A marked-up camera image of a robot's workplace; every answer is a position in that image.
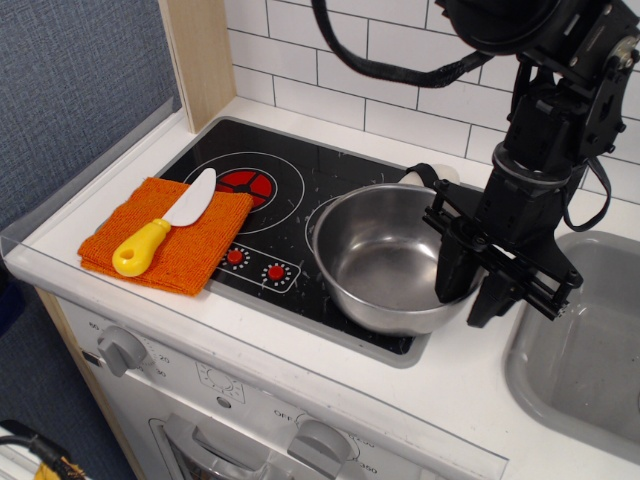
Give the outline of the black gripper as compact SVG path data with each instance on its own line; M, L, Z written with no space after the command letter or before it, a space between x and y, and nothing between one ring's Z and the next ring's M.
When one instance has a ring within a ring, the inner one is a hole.
M583 283L555 240L583 174L583 164L572 163L530 170L497 146L484 190L436 181L424 220L441 235L435 284L439 301L466 297L486 275L469 326L485 327L520 300L556 319L571 291Z

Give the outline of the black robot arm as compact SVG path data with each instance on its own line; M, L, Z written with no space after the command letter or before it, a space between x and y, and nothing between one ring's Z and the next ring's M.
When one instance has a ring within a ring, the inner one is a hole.
M586 172L609 185L599 158L625 129L639 19L621 1L446 1L443 9L465 43L513 55L519 69L486 187L434 185L425 221L442 236L437 297L462 298L485 270L469 325L483 327L522 300L555 318L583 281L555 232L570 223Z

